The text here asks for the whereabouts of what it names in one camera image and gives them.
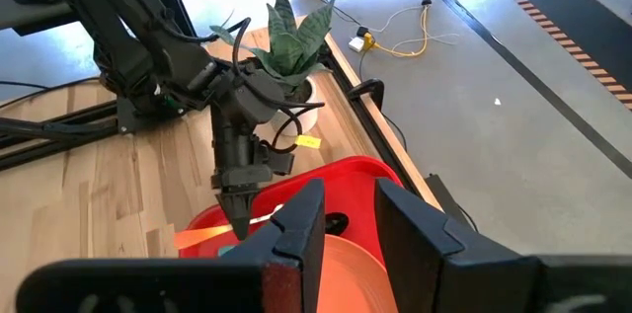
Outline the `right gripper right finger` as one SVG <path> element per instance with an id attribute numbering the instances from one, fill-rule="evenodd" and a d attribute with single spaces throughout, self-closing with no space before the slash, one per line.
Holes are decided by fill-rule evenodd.
<path id="1" fill-rule="evenodd" d="M 526 312 L 537 260 L 465 226 L 390 180 L 375 181 L 379 244 L 401 312 Z"/>

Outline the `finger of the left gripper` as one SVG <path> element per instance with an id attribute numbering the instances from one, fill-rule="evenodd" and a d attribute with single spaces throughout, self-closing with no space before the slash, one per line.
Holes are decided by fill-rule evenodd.
<path id="1" fill-rule="evenodd" d="M 258 192 L 240 194 L 237 199 L 237 238 L 243 241 L 247 238 L 252 219 L 253 201 Z"/>
<path id="2" fill-rule="evenodd" d="M 216 196 L 228 222 L 231 224 L 234 234 L 240 236 L 240 200 L 235 194 L 220 193 Z"/>

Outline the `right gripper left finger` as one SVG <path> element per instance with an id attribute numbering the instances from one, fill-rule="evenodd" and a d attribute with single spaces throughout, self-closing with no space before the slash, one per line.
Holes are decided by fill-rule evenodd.
<path id="1" fill-rule="evenodd" d="M 221 306 L 228 312 L 314 312 L 324 255 L 324 207 L 324 181 L 310 180 L 267 224 L 222 256 L 231 273 Z"/>

